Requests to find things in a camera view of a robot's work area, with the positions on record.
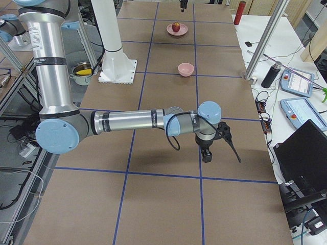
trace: apple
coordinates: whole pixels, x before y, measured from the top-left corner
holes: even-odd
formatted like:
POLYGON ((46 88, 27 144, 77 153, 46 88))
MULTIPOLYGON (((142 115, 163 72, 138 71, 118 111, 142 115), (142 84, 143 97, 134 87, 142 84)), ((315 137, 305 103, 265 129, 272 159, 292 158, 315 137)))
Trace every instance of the apple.
POLYGON ((174 22, 172 24, 172 29, 173 29, 173 32, 179 32, 179 29, 180 29, 180 23, 178 22, 174 22))

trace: blue cable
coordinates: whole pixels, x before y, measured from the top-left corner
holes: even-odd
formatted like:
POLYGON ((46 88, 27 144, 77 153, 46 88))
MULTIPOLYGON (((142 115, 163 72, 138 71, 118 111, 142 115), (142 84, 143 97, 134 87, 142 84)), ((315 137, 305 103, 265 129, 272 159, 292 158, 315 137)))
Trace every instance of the blue cable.
POLYGON ((304 218, 303 218, 303 222, 302 222, 302 230, 301 230, 301 245, 303 245, 303 230, 305 229, 305 221, 306 221, 306 218, 308 216, 308 214, 310 213, 310 211, 313 209, 313 207, 311 207, 307 213, 305 214, 304 218))

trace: black monitor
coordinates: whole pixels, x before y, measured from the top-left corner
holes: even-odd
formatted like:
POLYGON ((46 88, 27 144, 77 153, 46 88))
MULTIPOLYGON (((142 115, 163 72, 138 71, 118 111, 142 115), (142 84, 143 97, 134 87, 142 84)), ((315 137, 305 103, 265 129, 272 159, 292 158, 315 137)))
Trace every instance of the black monitor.
MULTIPOLYGON (((327 136, 311 120, 277 144, 274 151, 285 180, 293 180, 300 190, 297 199, 305 200, 327 189, 327 136)), ((327 224, 327 200, 313 199, 310 204, 327 224)))

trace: red can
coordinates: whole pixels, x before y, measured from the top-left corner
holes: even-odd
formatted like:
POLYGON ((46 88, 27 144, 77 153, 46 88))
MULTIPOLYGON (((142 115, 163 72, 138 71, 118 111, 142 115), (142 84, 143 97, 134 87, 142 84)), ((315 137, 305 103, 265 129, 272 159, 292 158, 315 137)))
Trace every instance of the red can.
POLYGON ((240 1, 239 7, 237 8, 234 24, 238 25, 240 23, 244 8, 245 8, 246 2, 240 1))

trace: black cylinder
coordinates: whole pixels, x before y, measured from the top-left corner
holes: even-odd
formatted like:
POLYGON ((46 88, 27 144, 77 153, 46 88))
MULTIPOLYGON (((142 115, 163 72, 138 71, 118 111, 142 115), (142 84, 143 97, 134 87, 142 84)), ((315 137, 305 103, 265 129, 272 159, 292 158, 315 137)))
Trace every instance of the black cylinder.
POLYGON ((281 63, 276 62, 272 67, 270 67, 267 75, 265 76, 265 78, 261 83, 261 86, 263 88, 269 88, 270 85, 275 80, 275 78, 277 77, 277 74, 280 72, 280 70, 281 70, 281 63))

